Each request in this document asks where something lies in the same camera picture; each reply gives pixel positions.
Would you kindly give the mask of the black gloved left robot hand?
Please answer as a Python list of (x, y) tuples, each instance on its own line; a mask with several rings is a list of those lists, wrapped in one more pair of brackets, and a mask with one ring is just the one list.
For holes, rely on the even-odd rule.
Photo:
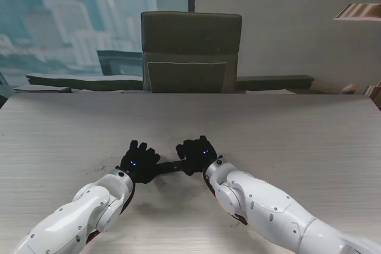
[(156, 176), (155, 166), (161, 157), (147, 146), (145, 142), (139, 144), (137, 140), (132, 140), (120, 162), (119, 168), (128, 173), (135, 183), (147, 184)]

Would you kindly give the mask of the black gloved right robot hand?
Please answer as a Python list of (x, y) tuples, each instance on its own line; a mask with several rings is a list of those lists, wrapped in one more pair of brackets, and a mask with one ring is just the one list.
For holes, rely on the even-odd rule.
[(178, 144), (176, 152), (181, 160), (181, 169), (188, 176), (203, 172), (217, 159), (214, 147), (204, 135), (199, 139), (187, 139)]

